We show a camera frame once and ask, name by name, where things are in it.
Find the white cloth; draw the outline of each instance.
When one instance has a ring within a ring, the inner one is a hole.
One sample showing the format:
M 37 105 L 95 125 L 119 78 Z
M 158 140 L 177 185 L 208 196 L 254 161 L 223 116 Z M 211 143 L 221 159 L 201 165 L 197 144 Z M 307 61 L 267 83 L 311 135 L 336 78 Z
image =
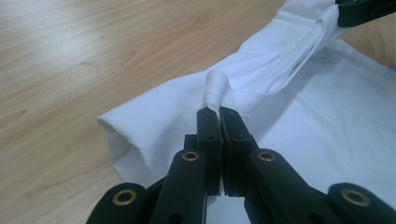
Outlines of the white cloth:
M 196 111 L 223 105 L 310 186 L 354 183 L 395 208 L 396 73 L 342 41 L 337 19 L 332 0 L 289 0 L 236 53 L 102 115 L 123 180 L 148 187 L 165 176 L 196 133 Z M 242 201 L 221 197 L 206 223 L 249 223 Z

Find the white fabric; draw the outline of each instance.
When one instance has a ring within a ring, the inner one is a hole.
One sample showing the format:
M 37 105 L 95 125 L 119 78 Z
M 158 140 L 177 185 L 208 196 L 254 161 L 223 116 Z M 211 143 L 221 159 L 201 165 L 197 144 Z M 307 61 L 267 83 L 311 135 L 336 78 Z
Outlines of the white fabric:
M 196 111 L 223 105 L 310 186 L 354 183 L 395 208 L 396 73 L 343 42 L 337 19 L 331 0 L 289 0 L 236 53 L 101 116 L 124 181 L 165 176 L 184 134 L 196 133 Z M 206 223 L 249 223 L 243 199 L 221 197 Z

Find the wooden surface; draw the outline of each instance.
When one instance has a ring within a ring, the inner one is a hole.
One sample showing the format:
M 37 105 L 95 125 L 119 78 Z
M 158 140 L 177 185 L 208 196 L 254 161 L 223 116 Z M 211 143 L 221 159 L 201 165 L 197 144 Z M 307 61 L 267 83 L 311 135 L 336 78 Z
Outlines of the wooden surface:
M 96 118 L 236 51 L 282 4 L 0 0 L 0 223 L 84 223 L 121 182 Z M 395 69 L 395 26 L 345 40 Z

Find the brass ring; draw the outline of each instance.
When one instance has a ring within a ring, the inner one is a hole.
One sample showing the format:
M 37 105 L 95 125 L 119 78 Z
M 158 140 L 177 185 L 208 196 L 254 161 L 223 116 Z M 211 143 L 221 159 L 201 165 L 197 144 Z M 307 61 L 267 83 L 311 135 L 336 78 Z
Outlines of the brass ring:
M 128 197 L 126 199 L 122 199 L 121 195 L 123 194 L 128 194 Z M 136 197 L 136 191 L 132 189 L 123 189 L 114 195 L 113 203 L 119 206 L 124 206 L 132 203 L 136 199 Z
M 259 153 L 259 158 L 262 161 L 274 161 L 276 159 L 276 156 L 272 154 L 271 152 L 260 152 Z
M 196 152 L 185 152 L 181 156 L 185 161 L 196 161 L 199 158 L 199 154 Z
M 367 207 L 371 203 L 370 199 L 366 195 L 354 189 L 342 189 L 341 195 L 347 202 L 360 207 Z

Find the tabletop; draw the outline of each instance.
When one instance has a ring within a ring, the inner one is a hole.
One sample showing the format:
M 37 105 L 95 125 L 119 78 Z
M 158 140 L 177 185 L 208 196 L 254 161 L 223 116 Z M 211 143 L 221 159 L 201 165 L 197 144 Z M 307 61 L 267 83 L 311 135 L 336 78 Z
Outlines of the tabletop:
M 0 223 L 85 223 L 121 183 L 96 119 L 235 52 L 270 0 L 0 0 Z M 396 68 L 396 16 L 347 43 Z

